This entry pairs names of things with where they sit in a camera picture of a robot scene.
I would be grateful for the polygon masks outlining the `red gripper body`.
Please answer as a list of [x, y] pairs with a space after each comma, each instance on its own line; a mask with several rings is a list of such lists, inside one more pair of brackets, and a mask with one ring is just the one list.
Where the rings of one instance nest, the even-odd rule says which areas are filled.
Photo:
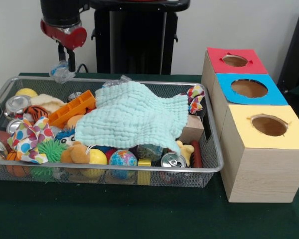
[[87, 31], [81, 26], [81, 24], [63, 28], [49, 25], [42, 19], [40, 27], [45, 35], [58, 41], [70, 50], [82, 47], [87, 38]]

